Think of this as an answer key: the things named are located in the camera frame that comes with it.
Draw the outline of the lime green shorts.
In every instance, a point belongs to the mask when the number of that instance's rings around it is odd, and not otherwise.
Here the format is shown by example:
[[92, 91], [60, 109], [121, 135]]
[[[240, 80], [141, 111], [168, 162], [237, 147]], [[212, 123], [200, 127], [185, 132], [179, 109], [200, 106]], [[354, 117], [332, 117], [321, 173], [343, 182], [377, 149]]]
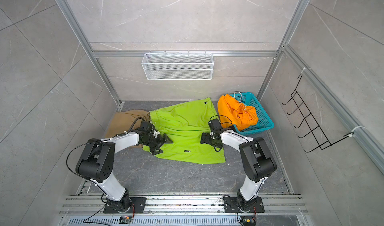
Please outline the lime green shorts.
[[203, 165], [225, 163], [223, 150], [201, 144], [202, 133], [210, 133], [208, 122], [216, 115], [210, 98], [150, 111], [150, 121], [155, 129], [173, 141], [164, 144], [162, 152], [155, 157]]

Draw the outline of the khaki tan shorts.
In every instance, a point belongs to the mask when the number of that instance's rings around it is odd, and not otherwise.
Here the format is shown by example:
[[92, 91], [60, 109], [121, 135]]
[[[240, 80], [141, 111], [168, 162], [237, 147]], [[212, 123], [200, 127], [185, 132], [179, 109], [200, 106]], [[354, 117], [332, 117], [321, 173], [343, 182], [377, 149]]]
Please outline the khaki tan shorts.
[[127, 112], [115, 113], [104, 138], [112, 138], [116, 134], [127, 131], [131, 127], [134, 120], [139, 117], [148, 122], [150, 120], [150, 113], [144, 110], [131, 110]]

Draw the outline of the teal plastic basket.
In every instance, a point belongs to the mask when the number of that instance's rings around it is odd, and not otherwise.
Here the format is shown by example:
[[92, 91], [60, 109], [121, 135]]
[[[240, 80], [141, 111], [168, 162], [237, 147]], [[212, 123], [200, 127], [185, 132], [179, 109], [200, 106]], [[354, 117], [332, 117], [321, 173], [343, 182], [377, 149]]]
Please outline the teal plastic basket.
[[235, 98], [237, 101], [245, 104], [246, 106], [252, 106], [256, 109], [257, 116], [259, 118], [258, 123], [256, 125], [249, 126], [248, 128], [240, 131], [236, 125], [233, 125], [233, 129], [243, 135], [253, 135], [258, 134], [263, 131], [270, 130], [274, 127], [274, 123], [267, 114], [267, 112], [264, 110], [256, 96], [252, 93], [240, 93], [240, 92], [234, 92], [233, 94], [230, 94], [231, 97]]

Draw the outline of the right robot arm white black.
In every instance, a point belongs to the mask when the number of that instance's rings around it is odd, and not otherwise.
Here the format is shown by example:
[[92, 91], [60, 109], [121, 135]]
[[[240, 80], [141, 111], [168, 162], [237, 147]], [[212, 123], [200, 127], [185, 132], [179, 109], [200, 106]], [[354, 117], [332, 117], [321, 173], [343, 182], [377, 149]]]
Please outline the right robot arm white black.
[[236, 197], [223, 197], [225, 212], [265, 212], [259, 192], [266, 180], [277, 170], [277, 163], [266, 141], [261, 137], [242, 136], [232, 130], [219, 130], [202, 133], [201, 144], [208, 144], [215, 150], [221, 150], [227, 145], [240, 152], [246, 177]]

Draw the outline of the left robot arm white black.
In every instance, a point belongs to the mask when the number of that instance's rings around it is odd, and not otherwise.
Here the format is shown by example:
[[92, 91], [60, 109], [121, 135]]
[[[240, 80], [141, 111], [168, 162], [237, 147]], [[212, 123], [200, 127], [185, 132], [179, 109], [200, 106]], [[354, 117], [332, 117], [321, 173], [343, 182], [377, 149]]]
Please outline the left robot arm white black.
[[139, 144], [148, 146], [155, 154], [161, 154], [164, 144], [173, 141], [158, 131], [125, 132], [109, 139], [90, 139], [76, 165], [76, 174], [93, 182], [105, 195], [106, 204], [113, 212], [126, 213], [133, 208], [129, 191], [113, 173], [115, 154]]

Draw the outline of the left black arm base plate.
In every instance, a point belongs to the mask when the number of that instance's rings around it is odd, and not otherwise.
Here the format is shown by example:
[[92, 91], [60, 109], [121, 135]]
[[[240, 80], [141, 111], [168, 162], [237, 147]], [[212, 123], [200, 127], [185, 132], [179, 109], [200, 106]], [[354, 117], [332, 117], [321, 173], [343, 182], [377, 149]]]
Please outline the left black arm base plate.
[[103, 210], [104, 214], [130, 214], [144, 212], [147, 198], [123, 198], [120, 201], [107, 200]]

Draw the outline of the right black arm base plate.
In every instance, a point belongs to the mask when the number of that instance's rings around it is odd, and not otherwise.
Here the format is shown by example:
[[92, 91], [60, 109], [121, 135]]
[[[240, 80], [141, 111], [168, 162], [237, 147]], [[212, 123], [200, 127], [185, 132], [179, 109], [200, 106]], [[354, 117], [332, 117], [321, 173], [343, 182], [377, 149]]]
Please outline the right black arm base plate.
[[246, 201], [241, 196], [230, 197], [225, 195], [223, 196], [223, 202], [226, 213], [251, 212], [259, 214], [265, 212], [264, 203], [259, 196]]

